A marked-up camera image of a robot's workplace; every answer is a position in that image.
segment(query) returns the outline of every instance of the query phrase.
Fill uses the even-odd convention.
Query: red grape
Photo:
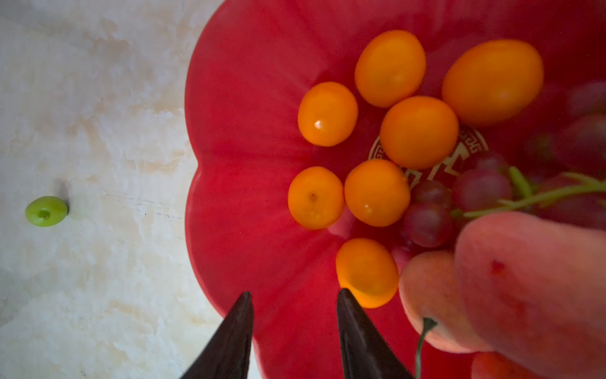
[[[558,175],[544,182],[539,193],[573,185],[580,183]],[[535,212],[541,218],[559,223],[606,230],[606,193],[574,195],[557,200],[553,204],[538,204]]]
[[[436,203],[413,204],[402,220],[404,231],[422,247],[438,247],[446,243],[453,233],[450,214]]]
[[[532,164],[524,169],[524,177],[535,190],[538,190],[543,182],[560,172],[562,172],[562,168],[556,165]]]
[[[417,184],[410,192],[413,203],[436,203],[444,209],[453,204],[450,190],[436,180],[428,180]]]
[[[606,82],[589,82],[570,90],[566,106],[572,117],[606,112]]]
[[[606,177],[606,115],[578,119],[554,136],[551,149],[561,164]]]
[[[471,154],[470,157],[463,162],[463,172],[473,169],[485,169],[505,173],[507,172],[507,169],[509,169],[509,164],[501,154],[492,150],[487,150]]]
[[[393,253],[393,251],[397,250],[399,253],[405,254],[408,257],[408,259],[410,259],[410,257],[413,257],[415,255],[418,255],[418,254],[426,251],[426,249],[424,247],[417,245],[412,240],[412,238],[410,238],[410,235],[408,235],[408,232],[406,230],[404,230],[403,222],[404,222],[404,219],[400,220],[400,223],[396,225],[396,227],[398,229],[397,229],[395,239],[393,242],[395,243],[395,245],[398,248],[394,249],[393,247],[390,247],[390,250],[392,251],[392,253]]]
[[[522,145],[524,155],[533,163],[555,164],[553,152],[551,151],[552,141],[552,133],[539,133],[524,142]]]
[[[474,169],[454,181],[453,202],[464,212],[499,207],[499,200],[511,200],[509,179],[498,172]]]

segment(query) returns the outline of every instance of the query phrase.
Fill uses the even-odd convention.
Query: cherry stem
[[[509,177],[511,178],[513,185],[516,186],[518,191],[522,194],[522,197],[527,199],[532,196],[532,187],[530,186],[530,183],[516,166],[509,167]]]
[[[527,198],[524,198],[524,199],[521,199],[518,201],[513,201],[510,204],[507,204],[506,206],[502,206],[502,207],[498,207],[498,208],[475,210],[473,212],[465,212],[465,213],[463,213],[463,216],[465,216],[467,218],[477,218],[477,217],[489,215],[491,213],[507,212],[509,210],[526,208],[528,206],[531,206],[531,205],[534,205],[537,203],[542,203],[544,201],[553,202],[553,201],[557,201],[557,200],[560,200],[561,198],[565,198],[568,196],[581,195],[583,193],[606,192],[606,180],[599,181],[590,176],[586,176],[586,175],[579,174],[579,173],[573,173],[573,172],[566,172],[566,173],[564,173],[564,175],[569,178],[576,179],[583,184],[578,184],[578,185],[575,184],[573,186],[567,186],[567,187],[554,189],[554,190],[551,190],[548,192],[538,193],[536,195],[532,195],[530,197],[527,197]]]
[[[431,330],[436,326],[438,326],[438,323],[433,321],[431,318],[423,318],[423,331],[421,332],[421,336],[419,337],[419,343],[417,344],[417,352],[415,355],[415,379],[421,379],[421,349],[423,349],[423,342],[425,342],[425,337],[427,337],[427,334],[431,332]]]

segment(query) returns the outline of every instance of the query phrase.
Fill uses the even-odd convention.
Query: orange tomato
[[[339,83],[314,86],[303,96],[299,106],[299,130],[314,145],[329,147],[345,141],[357,121],[356,98]]]
[[[288,188],[288,209],[295,221],[309,229],[334,224],[345,209],[343,184],[324,167],[310,167]]]
[[[414,96],[387,112],[380,136],[392,161],[422,170],[442,162],[452,152],[459,136],[459,121],[445,102]]]
[[[356,86],[370,104],[391,107],[419,88],[426,66],[417,37],[392,30],[375,37],[362,51],[356,64]]]
[[[337,253],[337,279],[364,308],[389,303],[398,290],[398,268],[389,251],[377,241],[355,238]]]
[[[410,203],[408,181],[392,162],[371,159],[347,175],[345,202],[363,223],[389,226],[402,217]]]
[[[464,124],[494,125],[528,106],[543,86],[543,60],[526,42],[500,39],[480,44],[450,67],[442,99]]]

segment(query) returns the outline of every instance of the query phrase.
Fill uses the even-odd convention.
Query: white marble countertop
[[[185,247],[183,110],[220,2],[0,1],[0,378],[178,378],[221,322]],[[25,219],[44,195],[57,226]]]

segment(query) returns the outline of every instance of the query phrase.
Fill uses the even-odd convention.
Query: red plate
[[[451,164],[433,172],[448,182],[466,156],[487,147],[523,166],[520,142],[538,127],[568,121],[567,96],[579,93],[572,89],[604,81],[605,10],[599,3],[227,0],[220,6],[193,53],[185,91],[187,128],[199,161],[187,201],[187,245],[198,281],[219,313],[225,315],[243,290],[252,292],[265,377],[343,377],[336,251],[351,236],[389,244],[389,228],[343,220],[331,228],[335,234],[311,232],[287,209],[288,185],[301,170],[320,165],[345,179],[357,164],[381,155],[375,142],[386,111],[366,104],[353,82],[364,46],[387,30],[414,33],[427,54],[418,93],[430,96],[439,96],[456,58],[481,42],[517,38],[541,53],[542,95],[515,119],[481,130],[483,136],[464,130]],[[310,145],[296,124],[303,94],[322,81],[345,84],[359,104],[352,136],[332,148]],[[432,170],[409,174],[423,180]],[[406,252],[397,253],[405,261]],[[398,296],[368,314],[411,369],[418,335]],[[425,379],[468,378],[469,370],[470,356],[424,350]]]

